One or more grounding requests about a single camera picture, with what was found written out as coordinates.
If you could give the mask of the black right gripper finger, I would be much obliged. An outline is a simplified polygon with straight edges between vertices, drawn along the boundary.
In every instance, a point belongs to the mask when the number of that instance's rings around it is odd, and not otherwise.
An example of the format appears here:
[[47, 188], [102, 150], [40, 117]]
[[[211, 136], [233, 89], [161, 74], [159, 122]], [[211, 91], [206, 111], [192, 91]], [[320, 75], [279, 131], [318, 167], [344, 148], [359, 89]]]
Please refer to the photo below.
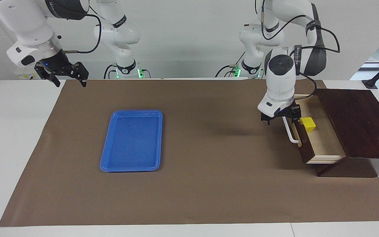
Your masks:
[[71, 77], [78, 80], [82, 87], [86, 87], [89, 72], [81, 62], [77, 62], [71, 65]]
[[60, 83], [59, 79], [56, 77], [55, 72], [48, 73], [44, 69], [44, 66], [41, 65], [41, 63], [36, 63], [34, 66], [34, 69], [42, 80], [48, 80], [48, 81], [52, 82], [56, 87], [60, 87], [61, 83]]

